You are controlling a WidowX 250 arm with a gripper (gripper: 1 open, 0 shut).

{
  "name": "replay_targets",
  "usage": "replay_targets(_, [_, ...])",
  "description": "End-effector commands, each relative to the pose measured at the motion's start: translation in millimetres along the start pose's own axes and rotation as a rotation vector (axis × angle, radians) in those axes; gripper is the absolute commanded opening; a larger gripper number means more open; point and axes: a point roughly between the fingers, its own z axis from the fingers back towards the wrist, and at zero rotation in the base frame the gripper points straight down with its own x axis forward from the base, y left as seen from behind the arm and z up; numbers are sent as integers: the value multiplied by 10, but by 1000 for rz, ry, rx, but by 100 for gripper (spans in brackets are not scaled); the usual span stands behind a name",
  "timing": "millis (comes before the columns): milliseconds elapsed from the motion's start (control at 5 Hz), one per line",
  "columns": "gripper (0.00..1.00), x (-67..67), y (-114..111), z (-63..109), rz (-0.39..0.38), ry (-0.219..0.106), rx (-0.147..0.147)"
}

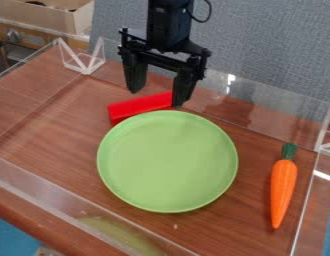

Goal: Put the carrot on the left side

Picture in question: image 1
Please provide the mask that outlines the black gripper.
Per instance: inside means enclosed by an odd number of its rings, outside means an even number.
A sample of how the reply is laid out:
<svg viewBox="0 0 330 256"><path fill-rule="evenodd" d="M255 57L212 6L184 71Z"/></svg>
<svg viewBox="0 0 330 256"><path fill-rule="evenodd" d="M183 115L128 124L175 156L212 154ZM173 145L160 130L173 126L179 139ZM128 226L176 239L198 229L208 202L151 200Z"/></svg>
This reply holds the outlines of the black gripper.
<svg viewBox="0 0 330 256"><path fill-rule="evenodd" d="M119 33L121 36L119 55L128 90L137 93L144 88L148 65L172 72L179 71L173 79L172 106L181 107L191 99L198 81L206 77L211 51L190 39L183 39L172 47L156 48L151 45L147 33L141 29L123 27Z"/></svg>

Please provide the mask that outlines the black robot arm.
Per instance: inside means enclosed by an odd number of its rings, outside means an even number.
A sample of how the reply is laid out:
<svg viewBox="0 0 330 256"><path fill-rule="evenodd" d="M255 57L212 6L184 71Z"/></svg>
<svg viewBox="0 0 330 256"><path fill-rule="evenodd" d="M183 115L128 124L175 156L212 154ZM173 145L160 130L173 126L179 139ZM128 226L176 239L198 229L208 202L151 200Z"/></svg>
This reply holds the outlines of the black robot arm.
<svg viewBox="0 0 330 256"><path fill-rule="evenodd" d="M172 107L181 107L191 99L196 83L206 77L211 51L190 39L195 0L148 0L147 29L136 33L123 27L119 54L121 56L127 88L137 93L145 86L148 66L176 73L172 86Z"/></svg>

